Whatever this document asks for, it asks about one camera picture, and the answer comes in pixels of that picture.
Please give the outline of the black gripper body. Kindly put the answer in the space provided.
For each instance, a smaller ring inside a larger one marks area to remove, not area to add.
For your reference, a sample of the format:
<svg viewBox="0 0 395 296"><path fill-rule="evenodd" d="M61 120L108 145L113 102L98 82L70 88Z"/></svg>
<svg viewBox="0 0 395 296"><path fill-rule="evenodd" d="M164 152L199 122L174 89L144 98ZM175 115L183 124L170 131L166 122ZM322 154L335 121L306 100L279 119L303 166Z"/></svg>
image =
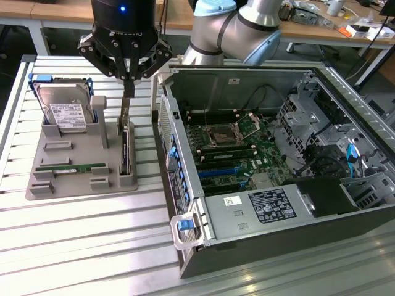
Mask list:
<svg viewBox="0 0 395 296"><path fill-rule="evenodd" d="M142 58L158 61L155 1L91 1L95 59Z"/></svg>

